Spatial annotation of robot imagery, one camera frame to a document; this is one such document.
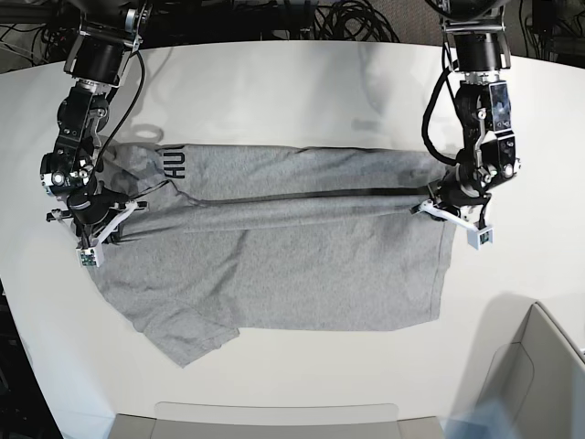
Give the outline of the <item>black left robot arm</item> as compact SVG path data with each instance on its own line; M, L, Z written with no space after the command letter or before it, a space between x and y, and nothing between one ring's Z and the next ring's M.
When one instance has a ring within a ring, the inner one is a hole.
M441 22L442 72L424 111L421 137L449 171L430 189L434 216L461 218L477 207L486 215L494 187L519 168L512 106L502 70L511 66L503 1L430 1ZM463 148L454 157L433 144L429 127L441 90L449 90L462 127Z

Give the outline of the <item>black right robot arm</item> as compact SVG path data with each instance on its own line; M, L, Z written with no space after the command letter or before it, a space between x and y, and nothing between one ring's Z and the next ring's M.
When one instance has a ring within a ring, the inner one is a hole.
M79 1L80 26L64 70L75 83L58 108L58 136L43 156L42 187L67 205L82 246L90 234L124 207L126 196L101 190L97 173L107 148L99 136L129 59L136 55L150 17L149 1Z

